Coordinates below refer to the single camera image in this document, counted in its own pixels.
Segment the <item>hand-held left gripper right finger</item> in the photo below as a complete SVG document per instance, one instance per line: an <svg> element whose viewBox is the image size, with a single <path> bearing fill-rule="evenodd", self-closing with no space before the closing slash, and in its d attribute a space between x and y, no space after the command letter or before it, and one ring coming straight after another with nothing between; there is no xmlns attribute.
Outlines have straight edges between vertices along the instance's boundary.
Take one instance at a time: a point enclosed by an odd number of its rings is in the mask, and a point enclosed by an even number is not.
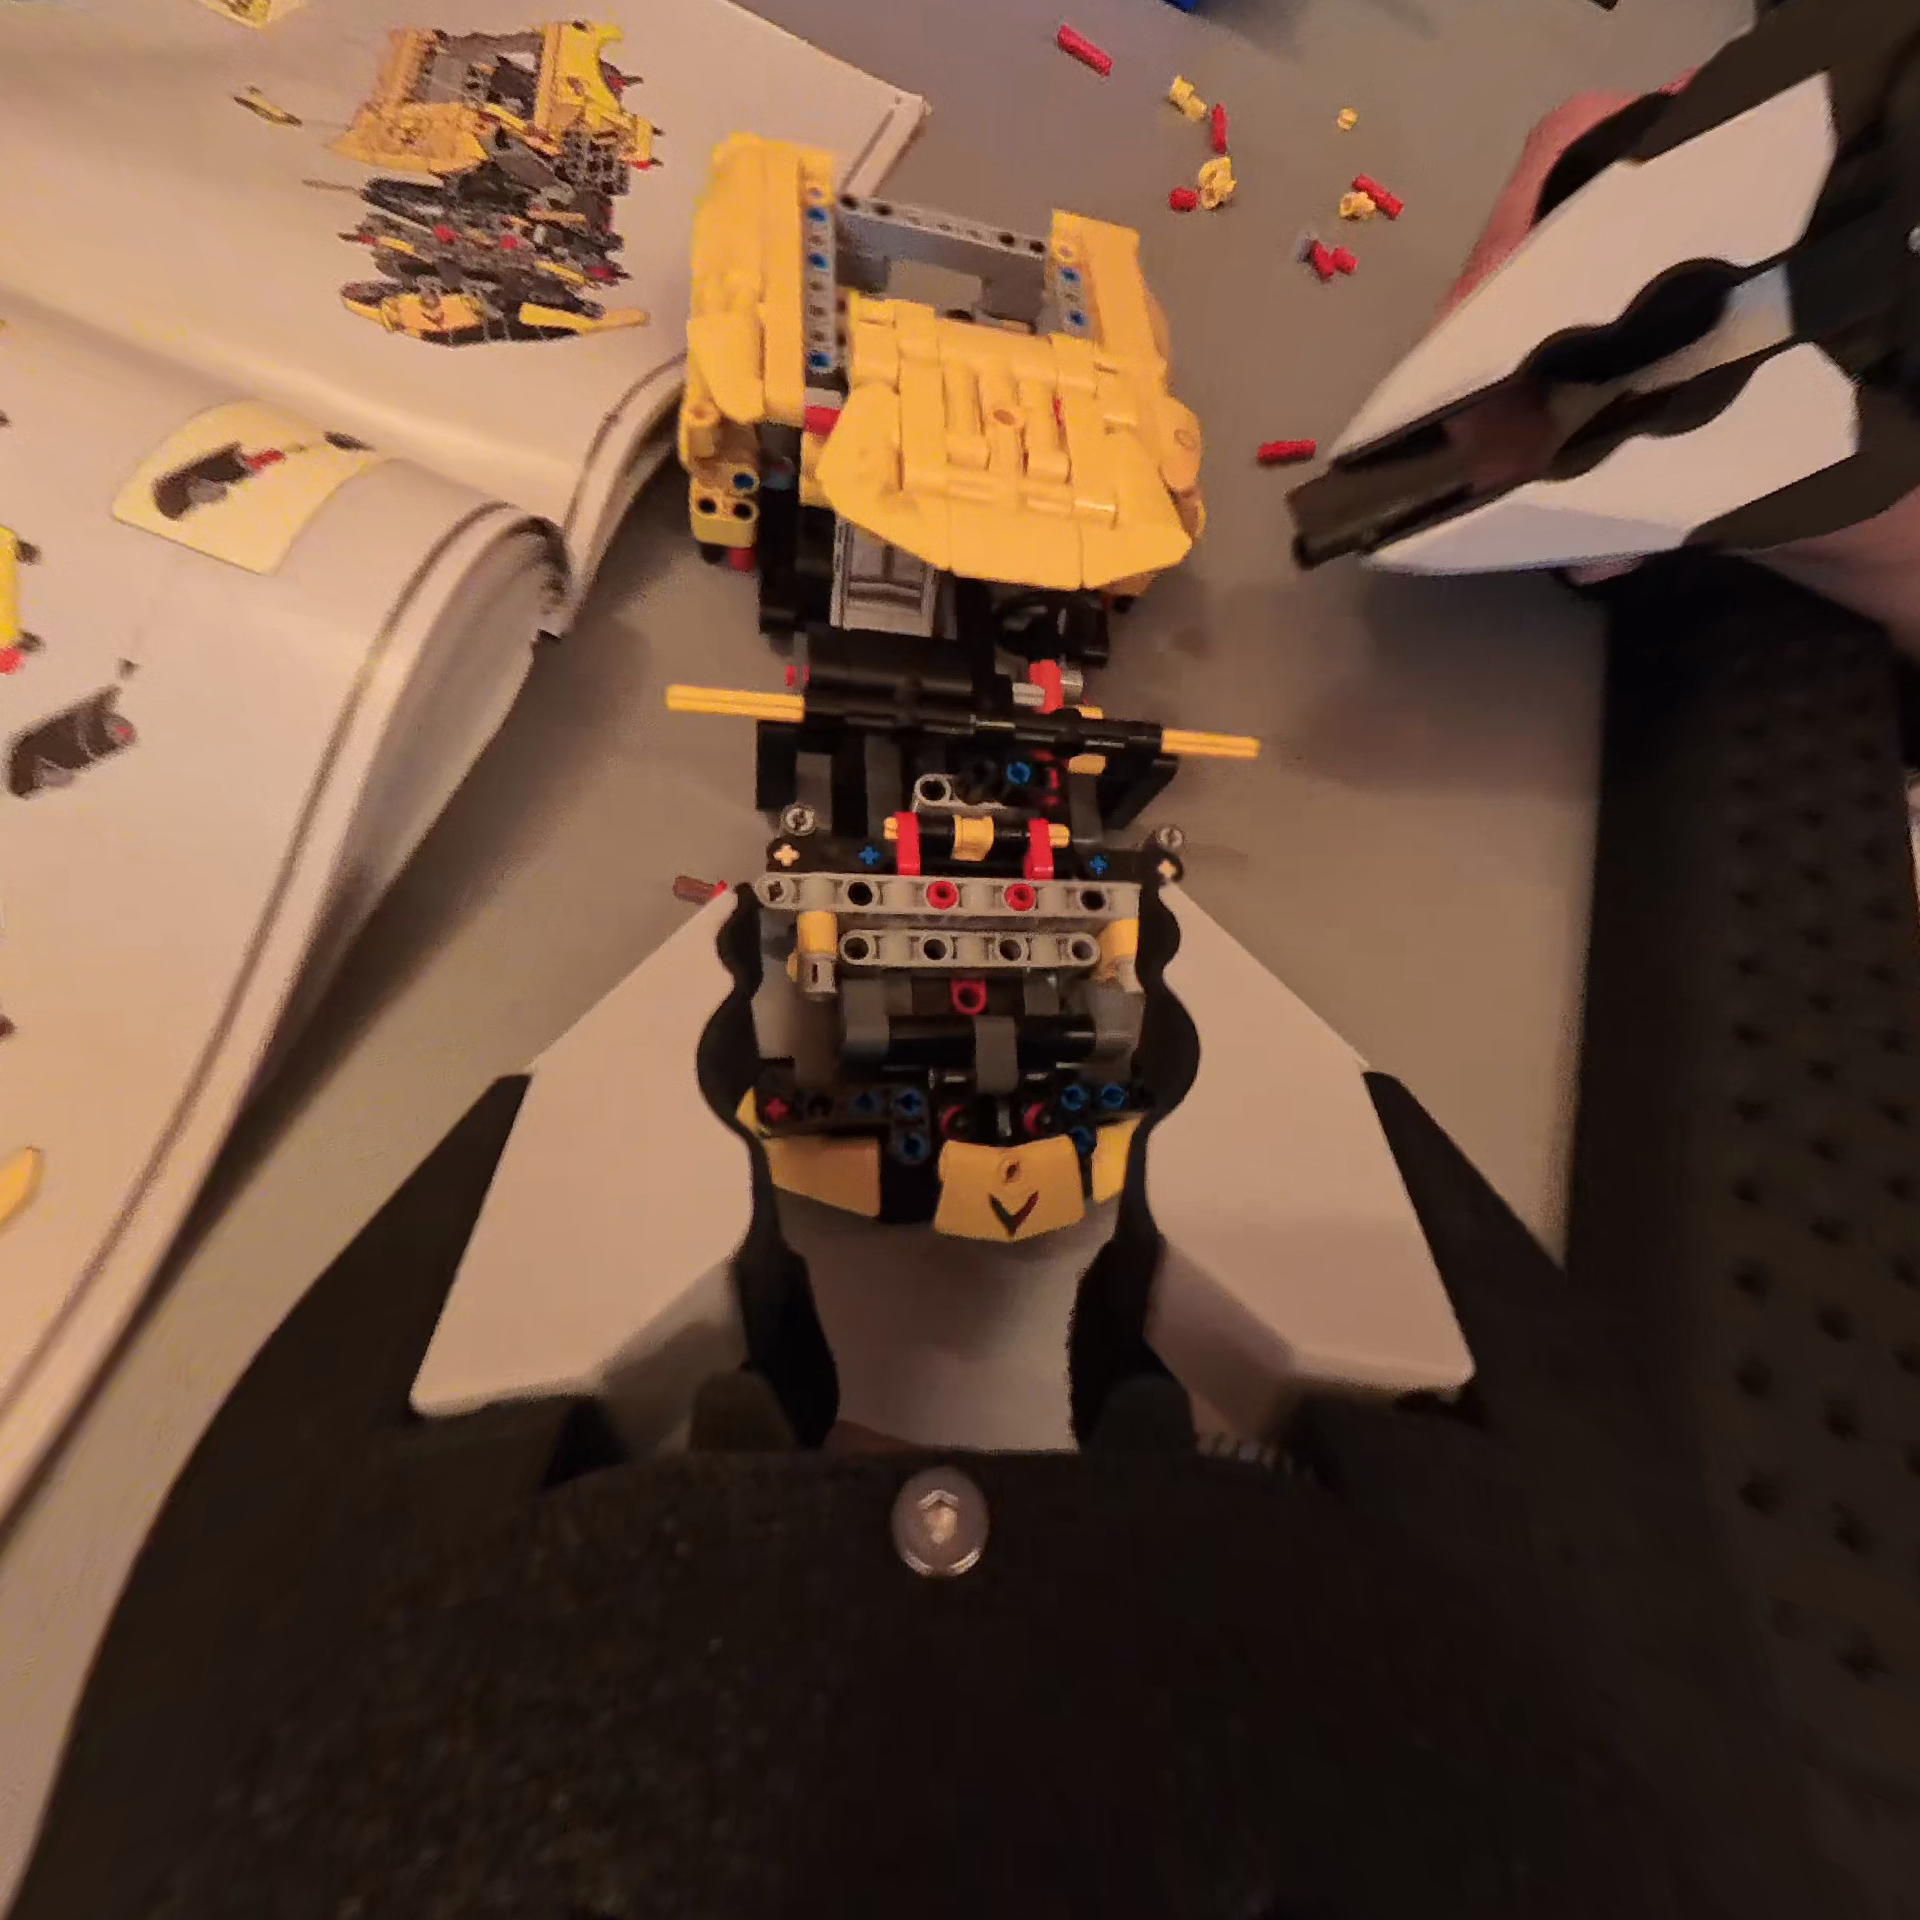
<svg viewBox="0 0 1920 1920"><path fill-rule="evenodd" d="M1455 1401L1475 1359L1367 1064L1183 885L1139 922L1151 1099L1072 1300L1072 1439L1139 1380L1259 1444L1312 1394Z"/></svg>

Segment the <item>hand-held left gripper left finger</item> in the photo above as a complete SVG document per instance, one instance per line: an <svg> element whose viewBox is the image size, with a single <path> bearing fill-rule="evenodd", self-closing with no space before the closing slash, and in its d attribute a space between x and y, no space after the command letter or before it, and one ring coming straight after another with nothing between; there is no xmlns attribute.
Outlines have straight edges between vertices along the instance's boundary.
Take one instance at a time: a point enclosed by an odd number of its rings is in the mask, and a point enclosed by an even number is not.
<svg viewBox="0 0 1920 1920"><path fill-rule="evenodd" d="M721 895L553 1042L479 1210L411 1408L592 1400L641 1450L745 1372L804 1444L839 1410L804 1259L736 1112L760 1071L761 911Z"/></svg>

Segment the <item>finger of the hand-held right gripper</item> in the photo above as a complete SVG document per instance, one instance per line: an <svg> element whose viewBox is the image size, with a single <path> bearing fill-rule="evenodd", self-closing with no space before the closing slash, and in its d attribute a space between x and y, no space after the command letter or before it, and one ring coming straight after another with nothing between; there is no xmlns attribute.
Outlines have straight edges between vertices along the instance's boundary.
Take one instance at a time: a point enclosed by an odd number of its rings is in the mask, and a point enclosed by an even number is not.
<svg viewBox="0 0 1920 1920"><path fill-rule="evenodd" d="M1290 499L1292 559L1458 576L1799 544L1849 513L1827 473L1858 447L1853 380L1801 343L1635 399L1571 472L1499 484L1450 444L1329 472Z"/></svg>
<svg viewBox="0 0 1920 1920"><path fill-rule="evenodd" d="M1603 170L1383 378L1336 457L1491 391L1562 333L1612 327L1671 269L1754 269L1788 255L1836 154L1833 84L1816 71L1658 159Z"/></svg>

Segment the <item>yellow toy brick car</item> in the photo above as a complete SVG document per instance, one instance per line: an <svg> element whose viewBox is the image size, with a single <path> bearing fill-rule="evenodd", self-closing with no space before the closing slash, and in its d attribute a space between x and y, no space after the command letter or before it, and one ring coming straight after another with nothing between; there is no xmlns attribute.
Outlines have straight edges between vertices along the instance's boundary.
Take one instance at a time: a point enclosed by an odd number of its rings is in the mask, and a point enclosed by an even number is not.
<svg viewBox="0 0 1920 1920"><path fill-rule="evenodd" d="M1112 1203L1151 1112L1143 899L1188 762L1249 737L1107 715L1114 623L1204 528L1139 235L858 195L733 133L691 224L679 460L751 572L785 691L672 689L755 724L760 1068L776 1184L995 1247Z"/></svg>

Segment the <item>grey desk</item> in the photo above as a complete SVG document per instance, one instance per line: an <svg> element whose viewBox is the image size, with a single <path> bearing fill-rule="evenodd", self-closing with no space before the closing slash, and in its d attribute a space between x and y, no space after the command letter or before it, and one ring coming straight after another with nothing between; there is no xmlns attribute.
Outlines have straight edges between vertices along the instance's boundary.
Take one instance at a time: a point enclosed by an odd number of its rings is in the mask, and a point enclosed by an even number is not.
<svg viewBox="0 0 1920 1920"><path fill-rule="evenodd" d="M1269 439L1331 442L1419 336L1528 133L1637 93L1751 4L756 4L928 99L919 204L1139 224L1207 536L1115 648L1123 714L1265 735L1165 815L1197 904L1458 1141L1549 1252L1564 1211L1601 751L1596 616L1539 573L1413 584L1288 554ZM256 1352L482 1088L756 853L753 735L669 681L765 648L628 516L575 635L233 1130L179 1261L5 1544L5 1759L58 1747L139 1545Z"/></svg>

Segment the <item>person's right hand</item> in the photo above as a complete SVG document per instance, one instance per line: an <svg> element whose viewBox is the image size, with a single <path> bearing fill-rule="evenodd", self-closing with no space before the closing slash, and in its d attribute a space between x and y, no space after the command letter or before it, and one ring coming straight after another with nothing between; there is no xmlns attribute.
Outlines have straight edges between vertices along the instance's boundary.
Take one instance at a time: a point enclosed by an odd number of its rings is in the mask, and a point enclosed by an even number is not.
<svg viewBox="0 0 1920 1920"><path fill-rule="evenodd" d="M1521 159L1505 181L1456 281L1436 307L1433 324L1458 309L1528 240L1546 181L1564 154L1637 99L1639 93L1626 90L1586 90L1544 115L1528 133Z"/></svg>

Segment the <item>open instruction booklet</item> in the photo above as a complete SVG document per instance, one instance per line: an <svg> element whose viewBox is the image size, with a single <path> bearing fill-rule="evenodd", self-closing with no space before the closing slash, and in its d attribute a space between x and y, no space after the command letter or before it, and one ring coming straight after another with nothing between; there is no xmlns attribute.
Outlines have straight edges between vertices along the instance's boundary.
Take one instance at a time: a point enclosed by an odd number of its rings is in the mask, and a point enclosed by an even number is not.
<svg viewBox="0 0 1920 1920"><path fill-rule="evenodd" d="M739 4L5 4L5 1508L665 457Z"/></svg>

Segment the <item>black perforated mat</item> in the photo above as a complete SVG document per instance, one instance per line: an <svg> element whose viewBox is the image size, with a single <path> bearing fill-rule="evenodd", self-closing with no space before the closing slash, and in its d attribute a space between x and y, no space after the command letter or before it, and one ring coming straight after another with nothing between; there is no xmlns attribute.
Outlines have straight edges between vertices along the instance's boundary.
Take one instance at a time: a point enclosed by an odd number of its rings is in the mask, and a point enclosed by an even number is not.
<svg viewBox="0 0 1920 1920"><path fill-rule="evenodd" d="M1751 1661L1781 1916L1916 1916L1916 667L1735 560L1599 589L1568 1252L1632 1284Z"/></svg>

